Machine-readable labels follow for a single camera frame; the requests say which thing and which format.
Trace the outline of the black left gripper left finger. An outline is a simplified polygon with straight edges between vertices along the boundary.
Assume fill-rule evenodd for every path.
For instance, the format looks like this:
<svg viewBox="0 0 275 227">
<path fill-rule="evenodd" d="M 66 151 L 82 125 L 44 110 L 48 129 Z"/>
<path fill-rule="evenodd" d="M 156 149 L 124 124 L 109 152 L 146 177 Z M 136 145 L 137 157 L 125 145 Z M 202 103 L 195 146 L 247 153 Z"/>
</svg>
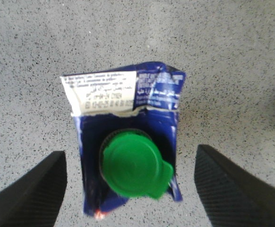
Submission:
<svg viewBox="0 0 275 227">
<path fill-rule="evenodd" d="M 54 151 L 0 192 L 0 227 L 52 227 L 67 186 L 64 151 Z"/>
</svg>

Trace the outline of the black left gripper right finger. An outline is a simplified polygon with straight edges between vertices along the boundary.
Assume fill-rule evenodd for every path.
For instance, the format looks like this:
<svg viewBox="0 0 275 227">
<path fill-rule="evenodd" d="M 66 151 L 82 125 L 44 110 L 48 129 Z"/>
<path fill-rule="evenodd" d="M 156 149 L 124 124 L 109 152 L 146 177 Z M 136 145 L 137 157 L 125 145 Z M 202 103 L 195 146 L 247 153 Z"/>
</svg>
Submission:
<svg viewBox="0 0 275 227">
<path fill-rule="evenodd" d="M 275 187 L 199 144 L 194 182 L 214 227 L 275 227 Z"/>
</svg>

